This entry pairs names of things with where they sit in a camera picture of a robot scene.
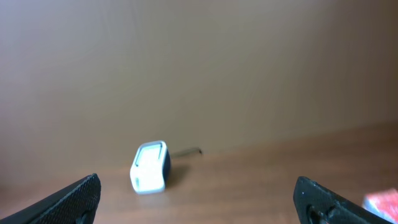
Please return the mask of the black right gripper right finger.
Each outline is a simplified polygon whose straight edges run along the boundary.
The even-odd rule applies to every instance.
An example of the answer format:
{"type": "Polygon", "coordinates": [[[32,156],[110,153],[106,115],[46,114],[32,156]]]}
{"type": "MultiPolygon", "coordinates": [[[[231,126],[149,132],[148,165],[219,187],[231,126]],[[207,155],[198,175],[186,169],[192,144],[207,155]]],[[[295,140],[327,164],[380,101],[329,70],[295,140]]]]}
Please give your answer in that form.
{"type": "Polygon", "coordinates": [[[296,181],[293,201],[301,224],[390,224],[305,176],[296,181]]]}

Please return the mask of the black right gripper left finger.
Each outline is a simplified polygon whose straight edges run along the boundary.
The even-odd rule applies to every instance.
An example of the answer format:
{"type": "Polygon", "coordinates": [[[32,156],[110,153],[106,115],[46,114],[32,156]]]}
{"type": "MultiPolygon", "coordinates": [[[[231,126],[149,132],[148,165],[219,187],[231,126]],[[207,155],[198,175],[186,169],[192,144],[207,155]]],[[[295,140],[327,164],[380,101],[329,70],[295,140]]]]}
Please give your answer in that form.
{"type": "Polygon", "coordinates": [[[93,224],[100,198],[101,181],[94,173],[1,219],[1,224],[93,224]]]}

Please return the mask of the small red white carton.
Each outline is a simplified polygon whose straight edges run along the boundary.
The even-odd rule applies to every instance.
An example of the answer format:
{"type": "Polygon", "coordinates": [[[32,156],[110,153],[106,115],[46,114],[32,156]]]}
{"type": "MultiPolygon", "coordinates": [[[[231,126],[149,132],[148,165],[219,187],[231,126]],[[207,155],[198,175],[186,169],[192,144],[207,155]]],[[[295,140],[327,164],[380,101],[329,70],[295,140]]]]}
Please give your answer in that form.
{"type": "Polygon", "coordinates": [[[396,189],[366,194],[362,207],[391,223],[397,224],[396,189]]]}

